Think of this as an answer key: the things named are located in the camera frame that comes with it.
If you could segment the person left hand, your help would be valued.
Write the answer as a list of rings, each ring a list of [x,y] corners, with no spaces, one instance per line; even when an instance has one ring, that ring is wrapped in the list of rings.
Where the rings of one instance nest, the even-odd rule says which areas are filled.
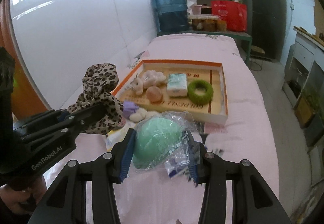
[[[7,184],[1,186],[1,200],[14,214],[31,215],[47,191],[43,175],[36,177],[34,182],[23,191],[15,191]]]

